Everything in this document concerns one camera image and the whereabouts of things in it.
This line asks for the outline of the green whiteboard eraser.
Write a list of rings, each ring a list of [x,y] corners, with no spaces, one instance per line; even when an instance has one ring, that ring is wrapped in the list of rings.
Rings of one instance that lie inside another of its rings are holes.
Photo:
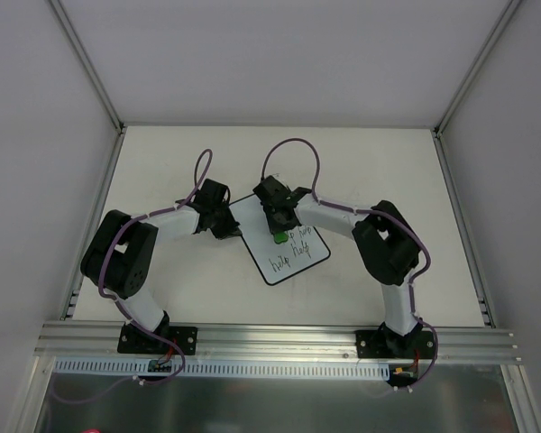
[[[289,240],[289,234],[286,232],[280,232],[273,235],[273,241],[275,244],[285,244]]]

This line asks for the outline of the small black-framed whiteboard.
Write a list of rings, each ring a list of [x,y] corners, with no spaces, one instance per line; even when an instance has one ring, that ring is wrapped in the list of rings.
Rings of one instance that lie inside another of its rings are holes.
[[[326,260],[331,251],[314,227],[297,226],[287,231],[289,240],[275,244],[260,200],[253,194],[230,205],[240,224],[243,243],[267,285],[275,286]]]

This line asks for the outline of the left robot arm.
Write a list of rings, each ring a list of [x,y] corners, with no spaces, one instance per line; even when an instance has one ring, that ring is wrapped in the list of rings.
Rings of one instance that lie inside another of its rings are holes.
[[[211,179],[204,180],[189,200],[148,216],[109,211],[82,258],[81,274],[121,310],[151,353],[164,350],[170,341],[168,314],[145,287],[154,248],[205,231],[218,240],[241,234],[230,209],[229,187]]]

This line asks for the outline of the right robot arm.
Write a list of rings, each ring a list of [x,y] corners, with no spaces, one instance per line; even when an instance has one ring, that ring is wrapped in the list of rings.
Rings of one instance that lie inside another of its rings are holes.
[[[355,242],[366,271],[381,284],[384,320],[371,349],[394,357],[415,353],[423,325],[415,314],[413,282],[423,245],[389,201],[357,208],[318,198],[312,189],[290,189],[268,176],[253,189],[272,234],[312,226]]]

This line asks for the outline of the left aluminium frame post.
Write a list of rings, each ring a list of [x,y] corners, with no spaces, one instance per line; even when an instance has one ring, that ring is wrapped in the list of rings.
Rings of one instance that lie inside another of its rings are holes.
[[[46,4],[50,8],[55,20],[58,22],[60,30],[69,43],[69,46],[74,53],[80,67],[82,68],[87,80],[92,87],[100,105],[103,107],[106,117],[113,127],[115,138],[111,145],[108,156],[105,159],[102,185],[105,185],[106,178],[110,174],[110,170],[114,164],[115,148],[119,138],[122,136],[124,122],[122,121],[118,111],[115,108],[103,80],[100,78],[96,66],[87,52],[87,48],[79,36],[75,24],[73,23],[66,6],[59,0],[47,0]]]

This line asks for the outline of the aluminium frame post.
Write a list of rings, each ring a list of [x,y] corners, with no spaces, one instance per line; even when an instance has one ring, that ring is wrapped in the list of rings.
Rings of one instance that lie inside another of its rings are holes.
[[[122,121],[118,111],[115,108],[103,80],[100,78],[96,66],[87,52],[87,48],[79,36],[75,24],[73,23],[66,6],[59,0],[47,0],[46,4],[50,8],[55,20],[58,22],[60,30],[69,43],[69,46],[74,53],[80,67],[82,68],[87,80],[92,87],[100,105],[103,107],[106,117],[113,127],[115,138],[111,145],[108,156],[105,159],[102,185],[105,185],[106,178],[110,174],[110,170],[114,164],[115,148],[119,138],[122,136],[124,122]]]
[[[450,100],[446,110],[442,114],[440,120],[436,126],[432,129],[432,135],[434,138],[434,143],[436,146],[437,158],[439,160],[441,170],[443,172],[445,185],[447,188],[447,194],[451,202],[451,206],[456,218],[462,216],[461,205],[459,198],[457,197],[456,186],[454,184],[453,175],[448,164],[446,150],[445,150],[445,132],[448,125],[454,118],[454,115],[457,113],[459,107],[463,101],[468,96],[471,91],[472,85],[475,80],[478,78],[483,65],[486,63],[487,59],[491,55],[492,51],[495,49],[500,38],[503,36],[504,32],[510,25],[510,22],[514,18],[520,6],[522,6],[523,1],[521,0],[511,0],[507,1],[504,4],[502,11],[497,17],[495,23],[492,25],[490,31],[488,32],[485,40],[481,44],[479,51],[474,56],[470,67],[466,70],[463,75],[463,79],[458,85],[457,89],[454,92],[452,99]]]

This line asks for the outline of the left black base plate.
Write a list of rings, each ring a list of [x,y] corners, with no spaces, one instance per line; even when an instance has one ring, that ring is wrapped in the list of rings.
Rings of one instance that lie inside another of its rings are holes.
[[[116,351],[128,355],[165,355],[170,349],[178,352],[166,343],[174,343],[184,355],[194,355],[197,346],[197,327],[163,326],[159,336],[150,336],[135,327],[124,325],[118,338]]]

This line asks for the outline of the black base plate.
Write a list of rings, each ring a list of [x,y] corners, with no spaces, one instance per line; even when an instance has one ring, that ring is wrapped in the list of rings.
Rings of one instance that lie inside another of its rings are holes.
[[[184,355],[194,355],[197,346],[197,327],[163,326],[159,336],[150,336],[135,327],[124,325],[118,338],[116,351],[128,355],[165,355],[170,349],[178,352],[166,343],[174,343]]]
[[[355,346],[360,359],[432,359],[436,354],[436,342],[431,331],[416,325],[402,336],[385,324],[376,330],[355,331]]]

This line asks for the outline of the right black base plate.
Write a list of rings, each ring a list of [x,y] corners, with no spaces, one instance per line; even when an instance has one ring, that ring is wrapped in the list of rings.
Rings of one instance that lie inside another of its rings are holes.
[[[436,354],[436,342],[431,331],[416,325],[402,336],[385,324],[376,330],[355,331],[355,346],[360,359],[432,359]]]

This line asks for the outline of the aluminium mounting rail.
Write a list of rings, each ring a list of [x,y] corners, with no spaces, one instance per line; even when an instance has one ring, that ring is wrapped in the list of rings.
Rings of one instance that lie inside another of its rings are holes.
[[[35,355],[117,356],[121,321],[65,320],[42,325]],[[195,360],[359,362],[354,327],[197,324]],[[513,333],[440,327],[433,345],[443,364],[522,364]]]

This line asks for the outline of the right aluminium frame post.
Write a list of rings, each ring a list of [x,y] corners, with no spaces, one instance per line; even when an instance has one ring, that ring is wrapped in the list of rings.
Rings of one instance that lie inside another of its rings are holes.
[[[440,120],[436,126],[432,129],[432,135],[434,138],[434,143],[436,146],[437,158],[439,160],[441,170],[443,172],[445,185],[447,188],[447,194],[451,202],[451,206],[456,218],[462,216],[461,205],[459,198],[457,197],[456,186],[454,184],[453,175],[448,164],[446,150],[445,150],[445,132],[448,125],[454,118],[454,115],[457,113],[459,107],[463,101],[468,96],[471,91],[472,85],[475,80],[478,78],[483,65],[486,63],[487,59],[491,55],[492,51],[495,49],[500,38],[503,36],[504,32],[510,25],[510,22],[514,18],[520,6],[522,6],[523,1],[521,0],[511,0],[507,1],[504,4],[502,11],[497,17],[495,23],[492,25],[490,31],[488,32],[485,40],[481,44],[479,51],[474,56],[470,67],[466,70],[463,75],[463,79],[458,85],[457,89],[454,92],[452,99],[450,100],[446,110],[442,114]]]

